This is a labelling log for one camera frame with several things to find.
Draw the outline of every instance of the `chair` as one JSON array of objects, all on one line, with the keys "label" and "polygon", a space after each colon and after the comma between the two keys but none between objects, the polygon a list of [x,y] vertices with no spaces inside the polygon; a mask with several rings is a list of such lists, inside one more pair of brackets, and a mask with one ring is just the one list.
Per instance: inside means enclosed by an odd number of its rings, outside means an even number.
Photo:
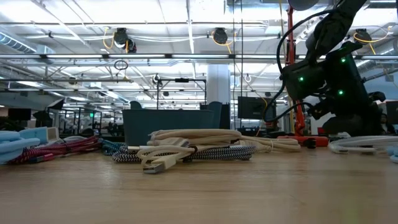
[{"label": "chair", "polygon": [[220,120],[221,120],[221,108],[223,104],[217,101],[213,101],[209,103],[207,109],[214,112],[213,117],[213,128],[219,129],[220,128]]},{"label": "chair", "polygon": [[130,102],[130,109],[132,110],[138,110],[138,109],[142,109],[142,106],[140,103],[138,103],[137,101],[131,101]]}]

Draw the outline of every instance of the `desk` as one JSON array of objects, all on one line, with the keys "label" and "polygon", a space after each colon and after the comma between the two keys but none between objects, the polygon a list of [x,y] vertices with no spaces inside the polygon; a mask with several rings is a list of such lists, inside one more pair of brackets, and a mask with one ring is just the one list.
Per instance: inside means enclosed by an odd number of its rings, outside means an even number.
[{"label": "desk", "polygon": [[396,223],[398,166],[327,150],[143,174],[100,153],[0,167],[1,223]]}]

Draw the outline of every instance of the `usb connector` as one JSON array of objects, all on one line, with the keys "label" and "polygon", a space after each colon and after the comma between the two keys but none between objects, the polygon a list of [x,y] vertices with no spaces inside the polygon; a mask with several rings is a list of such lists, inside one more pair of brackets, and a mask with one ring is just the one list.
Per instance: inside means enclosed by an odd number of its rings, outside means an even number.
[{"label": "usb connector", "polygon": [[160,172],[163,172],[164,169],[164,164],[151,164],[149,166],[145,166],[142,168],[145,174],[158,174]]},{"label": "usb connector", "polygon": [[175,155],[163,156],[155,161],[152,161],[149,166],[143,168],[146,174],[158,174],[176,164]]}]

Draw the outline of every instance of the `yellow cable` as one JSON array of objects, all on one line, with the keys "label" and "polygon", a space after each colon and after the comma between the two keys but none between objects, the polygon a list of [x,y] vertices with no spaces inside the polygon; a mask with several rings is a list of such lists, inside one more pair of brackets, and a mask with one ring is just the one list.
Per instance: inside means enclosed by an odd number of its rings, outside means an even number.
[{"label": "yellow cable", "polygon": [[358,35],[358,33],[355,33],[355,34],[354,34],[354,39],[359,40],[359,41],[364,42],[364,43],[369,43],[369,44],[371,44],[371,43],[377,43],[377,42],[379,42],[380,40],[384,40],[385,38],[388,37],[389,33],[387,32],[387,34],[386,34],[383,38],[381,38],[381,39],[379,39],[379,40],[362,40],[362,39],[357,38],[357,37],[356,37],[357,35]]},{"label": "yellow cable", "polygon": [[111,44],[111,46],[109,47],[109,46],[107,46],[106,43],[105,43],[106,31],[108,31],[108,28],[105,28],[104,38],[102,39],[102,41],[103,41],[103,43],[104,43],[104,46],[105,46],[107,49],[111,49],[111,48],[113,47],[114,32],[113,32],[113,36],[112,36],[112,44]]},{"label": "yellow cable", "polygon": [[230,49],[229,45],[227,45],[226,48],[228,48],[229,54],[231,54],[231,49]]},{"label": "yellow cable", "polygon": [[213,42],[216,45],[220,45],[220,46],[226,46],[228,48],[229,54],[231,54],[231,48],[229,47],[234,41],[235,41],[235,36],[236,34],[234,34],[234,40],[232,40],[231,42],[227,43],[227,44],[219,44],[214,40],[214,31],[211,33],[211,39],[213,40]]},{"label": "yellow cable", "polygon": [[376,52],[374,51],[374,48],[373,48],[372,44],[369,44],[369,46],[371,47],[371,49],[372,49],[372,52],[373,52],[373,54],[375,55],[375,54],[376,54]]},{"label": "yellow cable", "polygon": [[[370,48],[372,49],[373,54],[375,55],[375,54],[376,54],[376,51],[374,50],[372,44],[369,44],[369,46],[370,46]],[[398,85],[388,76],[386,69],[384,69],[383,66],[382,66],[382,68],[383,68],[383,72],[384,72],[384,74],[387,76],[387,78],[390,79],[390,81],[392,82],[392,84],[394,84],[394,86],[396,86],[396,87],[398,88]]]}]

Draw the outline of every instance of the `black cable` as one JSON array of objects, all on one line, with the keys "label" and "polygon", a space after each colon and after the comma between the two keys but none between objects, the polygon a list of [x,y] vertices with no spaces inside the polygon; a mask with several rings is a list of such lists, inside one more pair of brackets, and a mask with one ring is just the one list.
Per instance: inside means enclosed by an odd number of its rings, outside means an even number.
[{"label": "black cable", "polygon": [[307,102],[302,102],[302,103],[297,103],[294,104],[293,106],[291,106],[289,109],[285,110],[283,113],[281,113],[279,116],[277,116],[276,118],[272,118],[271,120],[268,120],[267,122],[274,122],[277,121],[279,119],[281,119],[283,116],[285,116],[287,113],[289,113],[292,109],[296,108],[299,105],[307,105],[309,108],[312,108],[313,106],[310,103]]},{"label": "black cable", "polygon": [[280,87],[280,90],[279,90],[279,91],[276,93],[276,95],[271,99],[271,101],[269,102],[268,106],[267,106],[266,109],[264,110],[264,113],[263,113],[262,116],[264,117],[264,121],[265,121],[265,122],[272,122],[272,121],[267,121],[267,120],[266,120],[266,114],[267,114],[269,105],[273,105],[273,104],[276,102],[276,99],[280,96],[280,94],[283,92],[283,90],[284,90],[284,88],[285,88],[285,86],[286,86],[285,79],[282,77],[282,64],[281,64],[281,62],[280,62],[280,49],[282,48],[282,44],[284,43],[284,40],[287,38],[287,36],[288,36],[291,32],[293,32],[293,30],[295,30],[296,28],[298,28],[299,26],[301,26],[304,22],[307,22],[308,20],[310,20],[310,19],[312,19],[312,18],[314,18],[314,17],[321,16],[321,15],[328,14],[328,13],[335,12],[335,11],[336,11],[336,9],[326,10],[326,11],[318,12],[318,13],[315,13],[314,15],[308,16],[307,18],[305,18],[305,19],[301,20],[300,22],[296,23],[296,25],[294,25],[292,28],[290,28],[290,29],[283,35],[283,37],[280,39],[279,44],[278,44],[278,46],[277,46],[277,48],[276,48],[276,62],[277,62],[277,64],[278,64],[278,68],[279,68],[279,72],[280,72],[280,77],[281,77],[281,79],[282,79],[282,86]]},{"label": "black cable", "polygon": [[236,86],[236,70],[235,70],[235,1],[232,2],[232,21],[233,21],[233,42],[234,42],[234,88],[232,90],[232,100],[234,102],[234,129],[236,130],[236,110],[235,110],[235,86]]},{"label": "black cable", "polygon": [[241,44],[242,44],[242,52],[241,52],[241,55],[242,55],[242,59],[241,59],[241,97],[243,97],[243,7],[242,7],[242,5],[243,5],[243,3],[242,3],[242,0],[241,0],[241,30],[242,30],[242,41],[241,41]]}]

